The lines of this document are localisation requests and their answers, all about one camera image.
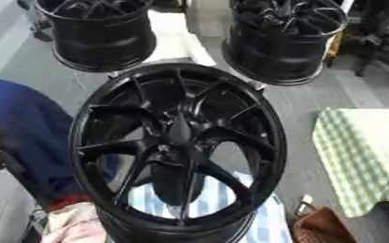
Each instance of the gray carpet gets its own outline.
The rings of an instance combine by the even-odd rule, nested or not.
[[[0,12],[0,78],[29,85],[58,102],[73,115],[83,104],[86,94],[71,82],[74,71],[53,58],[50,44],[30,36],[29,22],[11,0]],[[229,70],[220,55],[220,41],[202,39],[218,67]],[[317,206],[327,205],[341,214],[340,206],[311,142],[311,131],[319,111],[326,107],[389,108],[389,73],[380,65],[372,65],[364,78],[350,71],[353,58],[343,57],[332,69],[310,84],[280,87],[268,86],[265,96],[277,110],[285,126],[289,145],[287,169],[276,190],[291,213],[304,194],[314,198]],[[80,80],[93,92],[106,82],[104,74],[79,73]],[[225,153],[238,153],[222,147]],[[230,161],[235,170],[241,168],[237,157]],[[343,219],[359,242],[389,242],[389,222],[379,209],[369,215]]]

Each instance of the blue striped cloth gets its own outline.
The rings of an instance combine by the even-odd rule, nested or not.
[[[234,173],[246,186],[250,186],[251,176]],[[189,217],[198,217],[212,214],[228,205],[235,199],[232,189],[218,180],[205,178],[202,193],[196,201],[190,204]],[[138,187],[131,191],[130,204],[139,211],[150,215],[166,218],[175,218],[173,208],[168,207],[156,197],[151,184]],[[283,204],[272,194],[258,209],[248,233],[240,243],[289,243],[292,242],[287,228],[285,209]]]

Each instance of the wheel center hub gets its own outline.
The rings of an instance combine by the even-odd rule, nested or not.
[[[178,114],[168,130],[168,139],[177,146],[187,145],[192,138],[192,129],[183,114]]]

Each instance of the rim lip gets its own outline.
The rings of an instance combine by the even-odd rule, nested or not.
[[[125,14],[123,16],[104,18],[104,19],[79,19],[79,18],[63,17],[61,15],[57,15],[55,13],[47,11],[46,8],[41,6],[40,0],[32,0],[32,3],[37,10],[41,11],[43,14],[45,14],[49,18],[68,20],[68,21],[76,21],[76,22],[99,23],[99,22],[108,22],[108,21],[114,21],[114,20],[125,20],[125,19],[131,20],[133,18],[139,17],[144,12],[147,12],[154,2],[154,0],[142,0],[142,1],[144,2],[144,6],[140,9],[137,9],[137,10],[130,12],[128,14]]]
[[[115,90],[116,88],[122,86],[125,83],[125,78],[129,76],[136,75],[138,73],[144,73],[144,72],[151,72],[153,70],[161,70],[161,69],[176,69],[176,68],[188,68],[191,70],[194,69],[202,69],[203,72],[207,72],[210,74],[214,74],[213,76],[216,77],[228,77],[230,80],[232,80],[232,83],[238,83],[242,86],[243,89],[247,89],[250,91],[251,98],[261,104],[261,109],[266,116],[266,118],[269,120],[269,126],[270,131],[273,133],[273,137],[275,138],[274,146],[276,147],[277,153],[276,153],[276,160],[273,162],[275,165],[271,167],[270,171],[270,177],[267,178],[266,181],[263,181],[263,190],[261,191],[261,196],[257,196],[254,200],[254,207],[245,207],[245,210],[241,210],[240,212],[237,212],[236,214],[232,216],[223,217],[221,220],[215,220],[214,222],[205,224],[205,225],[188,225],[188,226],[171,226],[171,225],[165,225],[160,224],[157,222],[152,222],[145,220],[144,218],[139,218],[133,211],[123,211],[118,206],[115,206],[111,201],[107,200],[106,198],[102,197],[97,190],[90,185],[91,183],[87,179],[86,176],[83,175],[83,167],[80,163],[80,157],[78,155],[77,150],[75,149],[76,145],[79,144],[82,140],[82,128],[85,126],[85,123],[88,120],[89,117],[89,111],[88,107],[92,103],[99,102],[105,95],[110,93],[111,91]],[[283,125],[281,124],[276,112],[272,108],[271,104],[262,96],[260,95],[256,90],[253,89],[249,84],[246,84],[242,80],[240,80],[237,77],[234,77],[233,75],[224,72],[220,69],[216,69],[213,67],[203,66],[203,65],[193,65],[193,64],[156,64],[156,65],[143,65],[138,67],[133,67],[122,73],[117,78],[110,80],[108,83],[102,85],[97,91],[95,91],[85,102],[83,107],[78,112],[77,116],[75,117],[71,128],[70,128],[70,136],[69,136],[69,152],[70,157],[72,159],[71,165],[73,167],[75,178],[77,179],[80,186],[89,194],[89,196],[93,199],[93,202],[96,204],[96,206],[101,207],[103,210],[107,211],[109,214],[114,215],[116,218],[121,220],[123,223],[128,225],[129,227],[133,228],[142,228],[142,229],[148,229],[151,231],[163,231],[167,233],[173,233],[173,234],[194,234],[199,232],[205,232],[205,231],[213,231],[216,229],[221,229],[223,227],[229,226],[232,223],[241,220],[243,217],[246,217],[251,213],[252,211],[256,210],[257,207],[261,206],[262,203],[266,201],[266,199],[271,195],[271,193],[276,188],[278,182],[280,181],[283,172],[286,167],[286,160],[287,160],[287,141],[286,141],[286,135],[283,130]],[[211,215],[205,215],[201,217],[197,217],[196,219],[200,218],[207,218],[212,217],[214,214],[217,213],[223,213],[225,209],[217,211]],[[142,213],[144,215],[148,215],[143,212],[137,211],[137,213]]]

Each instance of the chair wheel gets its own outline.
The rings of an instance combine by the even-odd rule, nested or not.
[[[356,76],[357,76],[357,77],[362,77],[362,76],[364,76],[364,72],[361,71],[361,70],[355,70],[355,73],[356,73]]]

